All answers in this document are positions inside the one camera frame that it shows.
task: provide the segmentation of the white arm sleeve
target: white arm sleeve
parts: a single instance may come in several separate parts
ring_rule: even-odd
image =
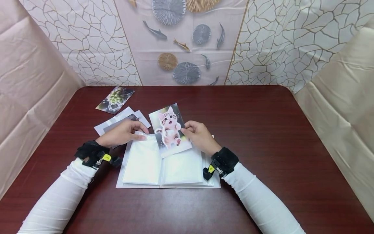
[[[37,201],[18,233],[60,234],[78,206],[96,170],[77,158]]]
[[[305,234],[283,202],[240,162],[223,178],[263,234]]]

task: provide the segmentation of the kitten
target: kitten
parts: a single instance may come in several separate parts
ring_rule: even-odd
[[[158,117],[160,119],[161,128],[156,129],[155,133],[161,133],[162,142],[166,148],[170,149],[172,143],[179,146],[181,143],[181,136],[178,130],[181,129],[181,125],[177,122],[178,117],[174,114],[173,108],[169,107],[169,110],[164,114],[158,113]]]

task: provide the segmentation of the hand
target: hand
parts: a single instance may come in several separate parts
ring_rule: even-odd
[[[126,119],[109,132],[97,138],[96,142],[101,146],[111,147],[126,144],[131,140],[145,140],[145,136],[135,135],[135,131],[149,134],[148,129],[142,122]]]
[[[182,133],[202,152],[212,156],[222,149],[203,123],[188,121],[185,127],[181,129]]]

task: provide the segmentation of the fish illustration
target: fish illustration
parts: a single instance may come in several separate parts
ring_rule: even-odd
[[[190,52],[190,48],[187,47],[186,43],[182,44],[177,42],[177,40],[174,38],[174,43],[176,43],[178,46],[180,46],[182,49],[184,49],[187,52]]]
[[[154,36],[156,36],[158,39],[160,39],[160,40],[166,40],[168,37],[165,35],[165,34],[163,34],[162,32],[161,32],[161,30],[159,29],[158,31],[157,30],[154,30],[154,29],[151,29],[150,27],[148,27],[148,24],[147,24],[147,22],[145,21],[145,20],[143,20],[143,23],[144,23],[144,25],[147,27],[147,29],[154,35]]]
[[[222,43],[224,43],[224,38],[225,38],[225,30],[223,29],[223,26],[221,23],[220,23],[220,26],[221,26],[222,32],[221,32],[220,38],[217,39],[217,49],[220,49]]]
[[[133,6],[133,7],[137,7],[137,1],[136,0],[129,0],[130,4]]]
[[[203,54],[201,54],[201,55],[205,57],[205,66],[206,66],[206,69],[209,70],[209,68],[210,68],[210,60],[208,59],[207,56],[205,56]]]
[[[208,85],[215,85],[215,84],[217,84],[218,78],[219,78],[219,76],[217,76],[217,78],[215,79],[215,82],[213,82],[211,84],[208,84]]]

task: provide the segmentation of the wrist strap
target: wrist strap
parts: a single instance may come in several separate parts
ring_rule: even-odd
[[[109,150],[109,148],[101,146],[96,141],[91,140],[77,149],[75,157],[82,160],[88,158],[88,160],[82,162],[82,164],[95,169],[101,165],[102,161],[108,161],[112,166],[118,167],[122,164],[122,159],[110,156]]]
[[[212,178],[214,171],[217,171],[221,178],[225,177],[234,171],[235,165],[239,162],[237,156],[226,147],[215,153],[211,159],[209,168],[203,169],[205,180]]]

